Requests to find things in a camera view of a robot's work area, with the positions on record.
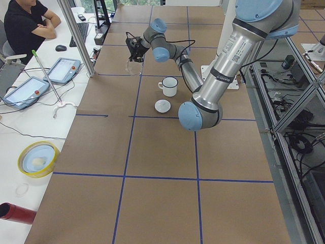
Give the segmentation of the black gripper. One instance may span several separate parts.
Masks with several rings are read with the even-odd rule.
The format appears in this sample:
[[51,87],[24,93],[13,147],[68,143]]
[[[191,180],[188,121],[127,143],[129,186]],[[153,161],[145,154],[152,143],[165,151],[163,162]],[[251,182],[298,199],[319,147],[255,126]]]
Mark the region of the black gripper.
[[140,39],[140,41],[139,41],[139,47],[137,49],[129,49],[131,55],[128,58],[128,60],[130,62],[138,62],[138,63],[142,63],[143,62],[143,56],[147,52],[147,50],[149,48],[145,47],[142,44],[142,41],[143,41],[143,38]]

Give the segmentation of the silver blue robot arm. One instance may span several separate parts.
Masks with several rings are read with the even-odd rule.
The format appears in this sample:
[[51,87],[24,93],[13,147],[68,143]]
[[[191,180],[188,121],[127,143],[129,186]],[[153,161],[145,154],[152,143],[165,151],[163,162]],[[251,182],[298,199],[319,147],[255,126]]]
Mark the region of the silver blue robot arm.
[[190,131],[211,128],[222,119],[220,98],[253,47],[263,40],[295,35],[299,27],[300,8],[301,1],[236,1],[233,31],[208,69],[206,79],[202,79],[195,70],[186,47],[166,40],[167,25],[160,18],[151,22],[142,36],[126,39],[130,51],[128,59],[141,63],[144,54],[152,49],[157,62],[174,60],[192,92],[191,100],[179,107],[181,125]]

